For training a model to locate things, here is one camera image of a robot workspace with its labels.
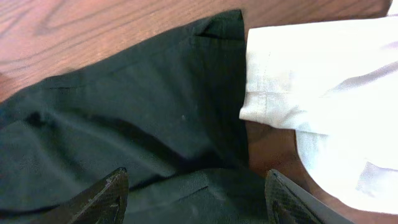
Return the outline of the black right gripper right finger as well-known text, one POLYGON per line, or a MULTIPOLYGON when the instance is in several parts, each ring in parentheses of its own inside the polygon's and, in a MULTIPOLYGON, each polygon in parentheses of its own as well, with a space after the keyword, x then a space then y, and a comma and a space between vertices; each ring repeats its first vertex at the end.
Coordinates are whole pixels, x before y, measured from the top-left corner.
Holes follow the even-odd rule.
POLYGON ((271 224, 353 224, 275 169, 267 173, 264 195, 271 224))

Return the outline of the black polo shirt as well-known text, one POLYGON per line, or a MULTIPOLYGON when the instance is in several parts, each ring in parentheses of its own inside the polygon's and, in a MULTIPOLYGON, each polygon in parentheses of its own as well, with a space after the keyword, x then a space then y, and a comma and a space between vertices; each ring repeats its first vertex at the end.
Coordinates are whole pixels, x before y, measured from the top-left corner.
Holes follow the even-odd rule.
POLYGON ((27 223, 113 170, 126 223, 267 223, 239 118, 241 11, 168 30, 1 103, 1 222, 27 223))

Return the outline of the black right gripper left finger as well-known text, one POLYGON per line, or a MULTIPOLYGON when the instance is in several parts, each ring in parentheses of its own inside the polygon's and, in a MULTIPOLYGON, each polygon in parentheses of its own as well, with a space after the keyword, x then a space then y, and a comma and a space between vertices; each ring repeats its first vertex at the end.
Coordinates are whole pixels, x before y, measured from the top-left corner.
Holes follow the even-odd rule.
POLYGON ((128 173, 120 167, 31 224, 122 224, 128 192, 128 173))

